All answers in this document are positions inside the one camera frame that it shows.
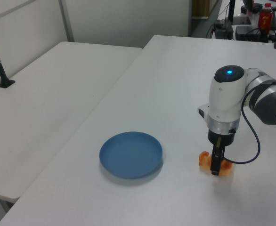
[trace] white wall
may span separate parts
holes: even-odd
[[[188,34],[191,0],[63,0],[75,42],[143,48]]]
[[[0,59],[9,78],[62,41],[58,0],[36,0],[0,18]]]

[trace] orange object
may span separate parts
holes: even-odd
[[[199,155],[199,166],[203,170],[209,170],[211,166],[211,155],[209,152],[202,152]],[[219,170],[219,176],[228,176],[231,172],[232,163],[226,160],[223,160]]]
[[[265,7],[260,12],[258,28],[261,31],[265,31],[266,35],[269,34],[272,23],[273,11],[271,9],[271,3],[266,3]]]

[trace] blue plate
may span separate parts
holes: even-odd
[[[99,152],[101,164],[120,178],[139,178],[151,173],[162,160],[159,141],[141,132],[126,132],[108,139]]]

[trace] red bottle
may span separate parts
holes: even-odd
[[[272,17],[273,11],[271,9],[271,3],[266,3],[265,7],[260,12],[258,28],[261,31],[265,31],[267,35],[269,34],[271,28]]]

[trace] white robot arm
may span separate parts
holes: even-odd
[[[225,147],[234,140],[243,105],[249,106],[263,123],[276,125],[276,80],[257,68],[244,70],[228,65],[218,69],[211,82],[209,104],[198,108],[213,144],[213,175],[219,174]]]

